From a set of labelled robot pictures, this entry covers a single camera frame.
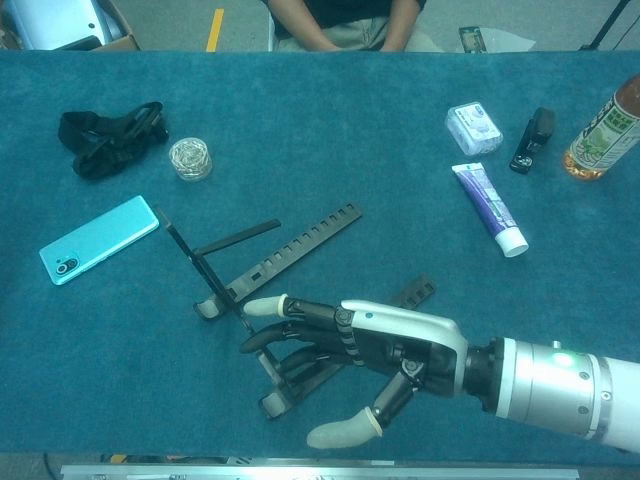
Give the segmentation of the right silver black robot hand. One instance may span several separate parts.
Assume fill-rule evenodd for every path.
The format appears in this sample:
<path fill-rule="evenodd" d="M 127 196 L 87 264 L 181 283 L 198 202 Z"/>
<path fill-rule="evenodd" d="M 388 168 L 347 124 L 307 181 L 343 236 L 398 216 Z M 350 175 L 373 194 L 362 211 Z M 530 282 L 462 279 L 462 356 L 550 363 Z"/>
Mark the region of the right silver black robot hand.
<path fill-rule="evenodd" d="M 306 438 L 311 448 L 363 445 L 381 437 L 416 392 L 453 397 L 463 390 L 468 342 L 451 319 L 371 301 L 331 306 L 287 294 L 252 300 L 244 312 L 280 321 L 245 340 L 243 353 L 297 340 L 305 346 L 282 361 L 283 370 L 331 362 L 367 367 L 389 378 L 372 405 L 347 420 L 312 429 Z"/>

